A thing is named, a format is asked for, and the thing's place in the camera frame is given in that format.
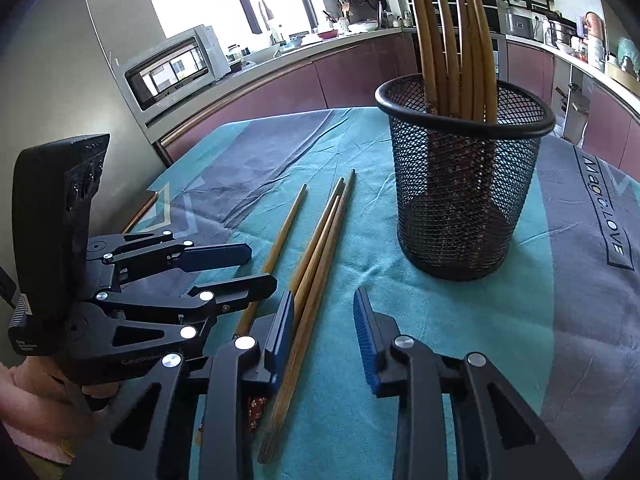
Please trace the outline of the left hand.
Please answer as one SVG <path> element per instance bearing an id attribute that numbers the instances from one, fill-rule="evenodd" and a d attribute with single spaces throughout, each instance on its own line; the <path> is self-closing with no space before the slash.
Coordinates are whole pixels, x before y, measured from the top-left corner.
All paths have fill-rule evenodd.
<path id="1" fill-rule="evenodd" d="M 74 446 L 93 433 L 104 408 L 74 401 L 110 402 L 118 382 L 80 386 L 47 356 L 29 356 L 17 366 L 1 367 L 1 422 L 22 450 L 59 465 L 69 465 Z"/>

